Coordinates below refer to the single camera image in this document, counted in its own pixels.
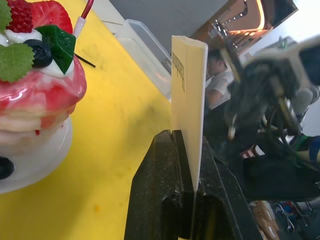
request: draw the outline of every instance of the green cube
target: green cube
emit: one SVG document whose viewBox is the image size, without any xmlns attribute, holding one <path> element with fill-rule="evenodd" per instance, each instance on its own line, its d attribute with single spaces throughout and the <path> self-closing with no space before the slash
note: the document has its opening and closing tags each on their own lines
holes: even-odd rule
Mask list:
<svg viewBox="0 0 320 240">
<path fill-rule="evenodd" d="M 42 34 L 43 41 L 48 41 L 53 60 L 63 74 L 66 74 L 74 59 L 76 37 L 56 25 L 44 25 L 35 29 Z"/>
</svg>

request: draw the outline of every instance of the paper card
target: paper card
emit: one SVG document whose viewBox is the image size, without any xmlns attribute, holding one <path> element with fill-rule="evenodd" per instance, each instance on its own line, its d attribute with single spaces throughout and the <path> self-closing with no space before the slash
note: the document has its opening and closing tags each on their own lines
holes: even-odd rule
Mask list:
<svg viewBox="0 0 320 240">
<path fill-rule="evenodd" d="M 193 189 L 198 190 L 202 154 L 208 45 L 172 36 L 172 130 L 181 130 Z"/>
</svg>

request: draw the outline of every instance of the white cake stand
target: white cake stand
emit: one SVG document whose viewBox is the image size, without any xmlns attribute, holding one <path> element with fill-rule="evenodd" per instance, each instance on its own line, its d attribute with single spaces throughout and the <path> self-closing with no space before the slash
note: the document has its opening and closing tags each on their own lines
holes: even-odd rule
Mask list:
<svg viewBox="0 0 320 240">
<path fill-rule="evenodd" d="M 20 155 L 6 155 L 14 165 L 13 173 L 0 180 L 0 194 L 34 184 L 52 173 L 67 156 L 72 142 L 70 117 L 44 144 Z"/>
</svg>

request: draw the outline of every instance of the mint leaf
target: mint leaf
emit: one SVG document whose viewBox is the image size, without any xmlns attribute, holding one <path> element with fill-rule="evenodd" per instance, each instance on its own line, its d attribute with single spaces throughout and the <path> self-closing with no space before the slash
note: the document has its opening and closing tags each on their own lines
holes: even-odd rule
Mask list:
<svg viewBox="0 0 320 240">
<path fill-rule="evenodd" d="M 8 6 L 8 2 L 0 0 L 0 31 L 5 30 L 11 21 L 11 8 Z"/>
<path fill-rule="evenodd" d="M 32 69 L 34 60 L 32 47 L 23 43 L 0 45 L 0 80 L 16 82 Z"/>
</svg>

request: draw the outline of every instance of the yellow surface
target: yellow surface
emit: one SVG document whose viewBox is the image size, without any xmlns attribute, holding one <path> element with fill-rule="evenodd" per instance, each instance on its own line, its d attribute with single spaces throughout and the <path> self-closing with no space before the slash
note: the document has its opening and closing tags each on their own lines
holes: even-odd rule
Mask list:
<svg viewBox="0 0 320 240">
<path fill-rule="evenodd" d="M 83 0 L 59 0 L 73 25 Z M 76 53 L 87 93 L 72 114 L 73 143 L 45 179 L 0 195 L 1 240 L 121 240 L 132 177 L 170 105 L 91 12 Z"/>
</svg>

